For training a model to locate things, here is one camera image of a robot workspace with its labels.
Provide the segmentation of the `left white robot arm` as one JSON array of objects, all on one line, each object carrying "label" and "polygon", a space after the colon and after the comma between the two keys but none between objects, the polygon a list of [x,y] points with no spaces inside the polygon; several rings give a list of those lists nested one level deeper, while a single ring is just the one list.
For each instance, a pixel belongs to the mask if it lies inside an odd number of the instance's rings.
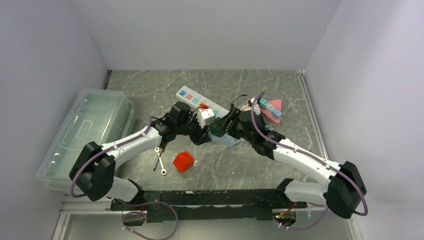
[{"label": "left white robot arm", "polygon": [[129,209],[139,209],[144,190],[131,179],[117,177],[116,169],[145,151],[164,150],[178,135],[188,136],[195,145],[210,142],[209,124],[215,119],[210,108],[192,109],[178,101],[164,116],[150,116],[140,131],[110,143],[87,143],[69,173],[71,196],[93,202],[103,197],[119,199]]}]

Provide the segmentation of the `dark green cube socket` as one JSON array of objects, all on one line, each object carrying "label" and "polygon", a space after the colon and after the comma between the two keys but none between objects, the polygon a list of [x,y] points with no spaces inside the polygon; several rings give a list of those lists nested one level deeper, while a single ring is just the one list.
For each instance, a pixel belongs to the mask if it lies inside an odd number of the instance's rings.
[{"label": "dark green cube socket", "polygon": [[225,120],[216,119],[210,125],[210,132],[212,135],[216,137],[223,137],[227,133],[227,127],[225,124]]}]

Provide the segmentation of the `red cube socket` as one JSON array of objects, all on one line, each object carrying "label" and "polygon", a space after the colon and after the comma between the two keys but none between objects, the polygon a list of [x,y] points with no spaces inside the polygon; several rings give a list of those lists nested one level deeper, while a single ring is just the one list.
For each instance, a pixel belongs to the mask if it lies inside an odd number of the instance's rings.
[{"label": "red cube socket", "polygon": [[188,151],[183,151],[176,155],[172,164],[180,173],[182,173],[189,170],[194,162],[194,157]]}]

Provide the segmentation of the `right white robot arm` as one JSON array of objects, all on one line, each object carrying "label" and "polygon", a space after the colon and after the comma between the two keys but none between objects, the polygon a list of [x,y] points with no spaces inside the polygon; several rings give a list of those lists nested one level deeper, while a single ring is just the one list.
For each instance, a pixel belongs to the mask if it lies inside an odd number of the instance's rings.
[{"label": "right white robot arm", "polygon": [[[317,183],[306,184],[284,180],[275,194],[280,207],[309,202],[327,206],[344,219],[368,214],[367,189],[354,163],[331,161],[299,147],[283,134],[268,130],[263,118],[251,111],[232,108],[227,115],[214,120],[210,130],[217,137],[228,134],[244,139],[259,155],[288,164],[316,180]],[[359,205],[363,205],[361,213],[357,211]]]}]

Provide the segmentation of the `light blue power strip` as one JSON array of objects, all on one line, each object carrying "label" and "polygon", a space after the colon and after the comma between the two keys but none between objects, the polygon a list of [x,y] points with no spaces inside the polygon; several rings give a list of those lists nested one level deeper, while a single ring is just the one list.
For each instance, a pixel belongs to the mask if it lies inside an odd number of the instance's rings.
[{"label": "light blue power strip", "polygon": [[243,139],[243,138],[236,139],[232,136],[229,136],[228,134],[224,134],[221,137],[215,136],[212,133],[209,133],[208,135],[211,138],[212,142],[215,142],[216,144],[219,144],[219,145],[225,145],[225,146],[228,146],[228,147],[233,147],[233,146],[236,146],[238,144],[246,142],[246,140]]}]

